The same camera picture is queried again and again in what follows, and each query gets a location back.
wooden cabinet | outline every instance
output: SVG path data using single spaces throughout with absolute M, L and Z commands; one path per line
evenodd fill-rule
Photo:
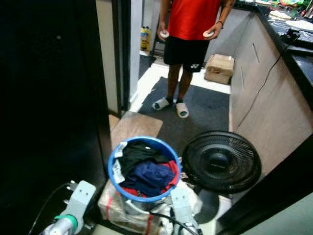
M 313 133 L 312 111 L 278 58 L 273 41 L 252 15 L 235 56 L 230 129 L 255 146 L 263 176 Z

black shorts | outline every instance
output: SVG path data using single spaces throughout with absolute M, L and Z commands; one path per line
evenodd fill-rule
M 190 72 L 200 72 L 209 46 L 207 40 L 183 40 L 169 36 L 165 40 L 164 63 L 183 64 Z

logo on shorts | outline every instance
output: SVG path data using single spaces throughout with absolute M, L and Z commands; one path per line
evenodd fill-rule
M 191 69 L 196 69 L 199 66 L 199 64 L 195 64 L 195 65 L 191 65 L 190 68 Z

person's hand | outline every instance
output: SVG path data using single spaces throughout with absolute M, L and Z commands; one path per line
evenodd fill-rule
M 162 31 L 164 34 L 167 32 L 165 25 L 166 25 L 165 22 L 160 22 L 158 24 L 158 29 L 157 29 L 158 38 L 160 38 L 164 42 L 165 42 L 165 39 L 160 35 L 160 32 Z
M 209 38 L 204 38 L 206 40 L 212 40 L 215 39 L 219 36 L 220 31 L 222 29 L 223 25 L 221 23 L 216 23 L 215 25 L 213 25 L 211 28 L 209 28 L 207 31 L 205 31 L 205 33 L 209 34 L 210 32 L 214 32 L 214 34 L 209 37 Z

cardboard box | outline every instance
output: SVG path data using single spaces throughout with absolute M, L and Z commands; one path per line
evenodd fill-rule
M 205 80 L 229 84 L 234 73 L 235 59 L 227 55 L 211 55 L 206 63 Z

